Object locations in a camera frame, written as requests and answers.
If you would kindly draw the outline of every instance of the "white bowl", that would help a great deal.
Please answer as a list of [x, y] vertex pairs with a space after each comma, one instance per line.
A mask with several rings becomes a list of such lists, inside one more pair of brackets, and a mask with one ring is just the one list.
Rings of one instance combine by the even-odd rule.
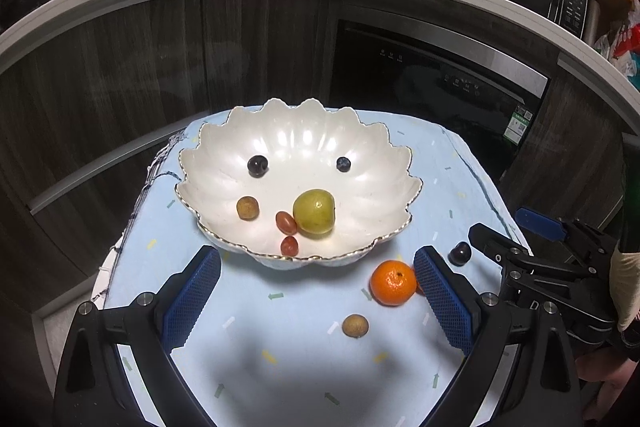
[[[247, 170], [257, 154], [269, 161], [261, 178]], [[338, 171], [340, 156], [351, 160], [350, 171]], [[222, 250], [248, 253], [275, 269], [343, 266], [411, 222], [408, 206], [422, 188], [409, 175], [411, 158], [411, 149], [391, 144], [386, 125], [364, 125], [350, 107], [330, 112], [315, 99], [289, 107], [274, 98], [258, 111], [234, 108], [222, 125], [204, 123], [196, 149], [180, 151], [184, 181], [175, 192]], [[321, 239], [296, 234], [300, 252], [285, 257], [275, 215], [291, 214], [295, 199], [311, 188], [334, 196], [334, 229]], [[238, 217], [242, 196], [258, 201], [256, 219]]]

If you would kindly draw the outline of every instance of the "dishwasher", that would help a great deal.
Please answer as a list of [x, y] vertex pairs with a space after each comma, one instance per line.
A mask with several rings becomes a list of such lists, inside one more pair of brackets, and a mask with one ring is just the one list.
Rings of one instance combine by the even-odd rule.
[[527, 139], [546, 84], [526, 64], [446, 28], [355, 6], [340, 12], [329, 106], [440, 124], [494, 182]]

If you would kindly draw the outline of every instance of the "black gripper frame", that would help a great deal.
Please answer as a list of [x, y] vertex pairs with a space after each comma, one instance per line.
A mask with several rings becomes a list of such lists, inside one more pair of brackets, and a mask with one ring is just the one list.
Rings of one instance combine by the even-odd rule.
[[470, 314], [479, 312], [481, 325], [471, 353], [420, 427], [471, 425], [511, 344], [519, 345], [511, 374], [484, 427], [582, 427], [580, 384], [558, 309], [520, 308], [500, 298], [487, 304], [433, 247], [425, 250], [447, 281], [455, 281], [451, 286]]
[[[579, 230], [568, 238], [572, 236], [578, 244], [587, 243]], [[618, 316], [609, 296], [611, 251], [599, 253], [599, 243], [575, 252], [584, 264], [567, 264], [529, 255], [481, 223], [469, 229], [469, 242], [502, 267], [501, 300], [532, 309], [552, 302], [569, 336], [589, 350], [601, 346], [613, 332]]]
[[213, 247], [202, 247], [157, 294], [140, 294], [122, 308], [99, 310], [91, 301], [80, 304], [58, 370], [54, 427], [153, 426], [140, 412], [117, 344], [131, 347], [165, 425], [215, 427], [174, 365], [170, 352], [179, 346], [163, 346], [160, 335], [164, 312], [208, 255], [219, 277], [220, 254]]

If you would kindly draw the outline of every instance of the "scalloped bowl rim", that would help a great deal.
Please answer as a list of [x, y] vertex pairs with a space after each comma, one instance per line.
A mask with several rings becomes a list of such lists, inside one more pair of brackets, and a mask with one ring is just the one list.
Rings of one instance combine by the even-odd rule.
[[[302, 105], [302, 103], [300, 103], [299, 105], [288, 105], [286, 102], [284, 102], [283, 100], [281, 100], [280, 98], [270, 98], [269, 100], [267, 100], [262, 107], [260, 107], [260, 109], [257, 110], [251, 110], [248, 107], [244, 106], [244, 105], [236, 105], [233, 109], [229, 110], [228, 115], [226, 115], [226, 120], [224, 121], [224, 123], [222, 124], [214, 124], [214, 123], [209, 123], [209, 122], [203, 122], [199, 129], [198, 129], [198, 143], [196, 145], [196, 147], [194, 148], [183, 148], [180, 150], [180, 152], [178, 153], [178, 163], [180, 164], [180, 169], [182, 170], [182, 174], [184, 175], [184, 179], [181, 182], [178, 182], [177, 184], [175, 184], [174, 187], [174, 192], [177, 196], [177, 198], [180, 200], [180, 203], [182, 203], [184, 206], [186, 206], [197, 218], [197, 222], [198, 222], [198, 227], [200, 230], [202, 230], [206, 235], [209, 235], [209, 237], [212, 237], [215, 241], [218, 241], [220, 243], [222, 243], [222, 245], [228, 246], [230, 249], [232, 250], [242, 250], [244, 251], [244, 253], [247, 253], [251, 256], [255, 256], [255, 257], [259, 257], [261, 259], [267, 259], [269, 261], [285, 261], [287, 263], [299, 263], [299, 264], [308, 264], [308, 263], [318, 263], [321, 264], [322, 262], [333, 262], [333, 261], [338, 261], [338, 260], [342, 260], [342, 259], [346, 259], [349, 257], [354, 257], [356, 255], [359, 254], [366, 254], [369, 253], [369, 251], [373, 250], [373, 248], [375, 247], [375, 245], [377, 245], [380, 242], [384, 242], [387, 241], [388, 239], [391, 239], [392, 237], [394, 237], [395, 235], [398, 235], [400, 232], [402, 232], [402, 230], [404, 230], [409, 223], [411, 223], [412, 219], [413, 219], [413, 215], [411, 212], [409, 212], [409, 205], [412, 204], [416, 198], [420, 195], [421, 191], [422, 191], [422, 187], [424, 185], [424, 182], [422, 181], [422, 179], [419, 176], [412, 176], [411, 174], [409, 174], [409, 169], [411, 167], [411, 163], [413, 162], [414, 159], [414, 152], [411, 149], [411, 147], [406, 146], [406, 145], [393, 145], [391, 143], [391, 135], [389, 133], [389, 128], [386, 126], [386, 124], [384, 122], [374, 122], [374, 123], [362, 123], [362, 121], [360, 120], [360, 116], [358, 115], [358, 112], [353, 108], [353, 107], [341, 107], [340, 109], [350, 109], [353, 111], [353, 113], [355, 114], [357, 120], [358, 120], [358, 124], [363, 125], [365, 127], [368, 127], [370, 125], [374, 125], [374, 124], [382, 124], [386, 130], [386, 137], [388, 140], [388, 143], [391, 147], [405, 147], [407, 149], [409, 149], [409, 162], [406, 166], [406, 173], [410, 178], [416, 178], [419, 181], [419, 185], [418, 188], [414, 194], [414, 196], [405, 204], [404, 206], [404, 210], [405, 212], [408, 214], [408, 217], [406, 219], [406, 221], [404, 223], [402, 223], [402, 225], [400, 227], [398, 227], [397, 229], [393, 230], [390, 233], [387, 233], [385, 235], [380, 235], [378, 237], [376, 237], [373, 241], [371, 241], [371, 243], [369, 243], [366, 247], [362, 247], [362, 248], [358, 248], [357, 250], [353, 250], [353, 251], [349, 251], [347, 253], [343, 253], [341, 255], [337, 255], [336, 257], [322, 257], [320, 255], [313, 255], [310, 257], [290, 257], [290, 256], [285, 256], [285, 255], [278, 255], [278, 254], [270, 254], [270, 253], [260, 253], [260, 252], [255, 252], [250, 250], [247, 246], [245, 245], [240, 245], [238, 243], [232, 243], [231, 241], [226, 240], [223, 237], [220, 237], [217, 233], [213, 232], [212, 230], [209, 230], [206, 225], [204, 225], [204, 223], [202, 222], [202, 216], [200, 215], [200, 213], [193, 208], [189, 203], [187, 203], [187, 201], [184, 200], [184, 198], [182, 197], [182, 195], [180, 194], [180, 190], [179, 190], [179, 185], [182, 184], [186, 184], [188, 181], [188, 174], [187, 171], [184, 168], [184, 165], [182, 164], [182, 152], [188, 150], [188, 151], [194, 151], [199, 149], [199, 147], [202, 145], [202, 129], [205, 125], [214, 125], [217, 127], [224, 127], [228, 121], [229, 121], [229, 117], [231, 116], [232, 111], [236, 110], [236, 109], [244, 109], [244, 110], [248, 110], [250, 112], [261, 112], [268, 103], [270, 103], [272, 100], [276, 100], [278, 102], [282, 102], [285, 105], [287, 105], [287, 107], [289, 108], [295, 108], [295, 107], [300, 107], [300, 105]], [[339, 109], [336, 110], [328, 110], [327, 108], [324, 107], [324, 105], [322, 105], [322, 102], [320, 102], [319, 100], [317, 100], [316, 98], [308, 98], [305, 100], [305, 102], [307, 100], [313, 100], [315, 102], [318, 102], [322, 108], [324, 108], [325, 111], [327, 112], [335, 112], [338, 111]]]

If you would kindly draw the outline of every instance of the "sticker label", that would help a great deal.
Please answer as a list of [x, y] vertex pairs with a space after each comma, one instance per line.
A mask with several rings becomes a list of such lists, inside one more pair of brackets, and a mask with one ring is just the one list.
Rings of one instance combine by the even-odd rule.
[[529, 126], [531, 118], [533, 118], [533, 113], [519, 105], [513, 111], [511, 120], [509, 121], [507, 129], [504, 130], [503, 136], [510, 142], [518, 145]]

